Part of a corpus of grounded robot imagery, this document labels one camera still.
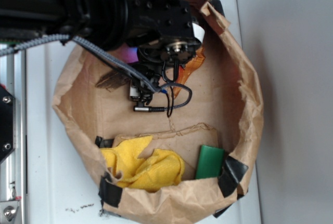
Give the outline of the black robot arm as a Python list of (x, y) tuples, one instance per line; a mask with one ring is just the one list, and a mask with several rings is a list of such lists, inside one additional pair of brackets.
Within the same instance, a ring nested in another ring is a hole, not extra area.
[(1, 42), (17, 49), (44, 36), (84, 47), (131, 79), (139, 107), (173, 88), (202, 45), (185, 0), (1, 0)]

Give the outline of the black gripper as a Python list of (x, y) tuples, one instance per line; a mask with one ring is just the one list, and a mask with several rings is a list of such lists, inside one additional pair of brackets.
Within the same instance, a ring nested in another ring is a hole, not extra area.
[[(141, 62), (173, 68), (178, 77), (181, 65), (188, 63), (202, 44), (195, 34), (190, 4), (186, 0), (127, 0), (128, 19), (124, 42), (136, 47)], [(130, 99), (150, 104), (152, 92), (131, 80)]]

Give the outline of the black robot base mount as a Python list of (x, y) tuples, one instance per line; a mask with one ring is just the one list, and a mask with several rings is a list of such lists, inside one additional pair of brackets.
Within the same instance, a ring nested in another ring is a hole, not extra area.
[(15, 98), (1, 84), (1, 164), (16, 148), (15, 137)]

